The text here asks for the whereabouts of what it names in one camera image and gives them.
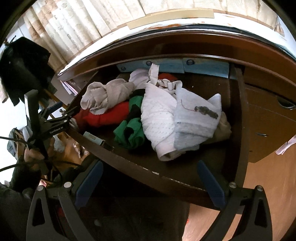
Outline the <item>person's left hand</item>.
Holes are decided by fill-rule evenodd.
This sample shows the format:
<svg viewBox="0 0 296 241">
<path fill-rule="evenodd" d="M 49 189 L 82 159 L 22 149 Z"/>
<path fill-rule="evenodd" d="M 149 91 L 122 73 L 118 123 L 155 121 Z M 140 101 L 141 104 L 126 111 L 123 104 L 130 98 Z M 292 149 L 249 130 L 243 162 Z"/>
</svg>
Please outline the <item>person's left hand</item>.
<svg viewBox="0 0 296 241">
<path fill-rule="evenodd" d="M 38 150 L 28 149 L 25 147 L 23 159 L 33 171 L 37 171 L 40 169 L 39 162 L 43 161 L 45 156 L 42 155 Z"/>
</svg>

